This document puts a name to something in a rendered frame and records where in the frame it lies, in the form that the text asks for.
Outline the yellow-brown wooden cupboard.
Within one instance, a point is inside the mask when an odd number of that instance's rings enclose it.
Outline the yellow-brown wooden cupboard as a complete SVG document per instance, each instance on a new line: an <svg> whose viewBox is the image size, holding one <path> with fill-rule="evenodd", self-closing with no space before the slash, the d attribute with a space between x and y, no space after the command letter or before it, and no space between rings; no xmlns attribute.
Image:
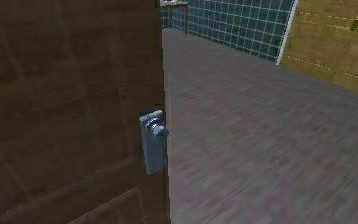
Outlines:
<svg viewBox="0 0 358 224"><path fill-rule="evenodd" d="M358 0L299 0L281 64L358 91Z"/></svg>

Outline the brown wooden table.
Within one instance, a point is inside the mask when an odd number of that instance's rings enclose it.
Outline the brown wooden table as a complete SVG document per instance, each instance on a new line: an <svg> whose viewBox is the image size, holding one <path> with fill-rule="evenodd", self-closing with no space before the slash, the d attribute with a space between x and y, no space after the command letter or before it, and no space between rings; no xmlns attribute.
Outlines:
<svg viewBox="0 0 358 224"><path fill-rule="evenodd" d="M189 2L186 0L160 0L161 27L188 32Z"/></svg>

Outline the dark brown wooden door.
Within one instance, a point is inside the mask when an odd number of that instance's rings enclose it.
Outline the dark brown wooden door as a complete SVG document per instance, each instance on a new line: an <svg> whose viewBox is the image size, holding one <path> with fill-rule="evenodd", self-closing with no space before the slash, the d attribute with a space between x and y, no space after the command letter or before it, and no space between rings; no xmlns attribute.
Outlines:
<svg viewBox="0 0 358 224"><path fill-rule="evenodd" d="M171 224L164 106L159 0L0 0L0 224Z"/></svg>

